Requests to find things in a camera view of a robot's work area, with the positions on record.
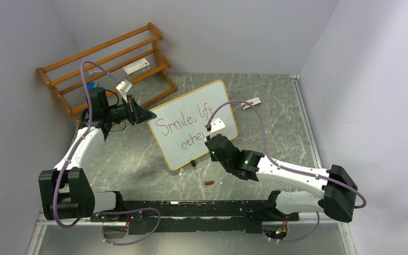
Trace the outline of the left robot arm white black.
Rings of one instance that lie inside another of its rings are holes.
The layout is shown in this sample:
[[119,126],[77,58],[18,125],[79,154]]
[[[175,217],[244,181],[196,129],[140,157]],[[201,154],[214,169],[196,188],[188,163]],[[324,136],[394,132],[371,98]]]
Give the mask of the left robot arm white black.
[[131,95],[120,104],[110,105],[106,93],[101,87],[86,90],[92,121],[82,118],[77,136],[64,158],[38,177],[42,210],[47,220],[88,218],[101,211],[113,221],[125,216],[126,206],[121,193],[93,191],[86,169],[115,123],[128,121],[136,125],[157,116],[138,105]]

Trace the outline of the yellow framed whiteboard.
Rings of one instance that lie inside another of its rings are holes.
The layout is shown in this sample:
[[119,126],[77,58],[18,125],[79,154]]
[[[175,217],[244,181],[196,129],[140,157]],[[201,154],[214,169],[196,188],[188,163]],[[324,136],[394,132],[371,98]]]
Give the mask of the yellow framed whiteboard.
[[148,125],[170,170],[176,171],[208,153],[204,142],[209,132],[205,126],[212,114],[225,124],[230,140],[238,136],[231,106],[217,110],[228,100],[224,82],[216,80],[151,109],[157,117]]

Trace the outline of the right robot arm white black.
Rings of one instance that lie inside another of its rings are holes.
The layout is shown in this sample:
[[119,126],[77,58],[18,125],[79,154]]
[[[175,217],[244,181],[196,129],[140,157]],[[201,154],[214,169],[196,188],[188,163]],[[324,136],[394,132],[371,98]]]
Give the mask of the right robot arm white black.
[[212,161],[241,180],[271,181],[297,189],[273,192],[265,206],[270,219],[294,213],[324,213],[339,222],[352,221],[358,187],[342,166],[309,168],[269,159],[261,152],[238,149],[221,134],[207,136],[205,146]]

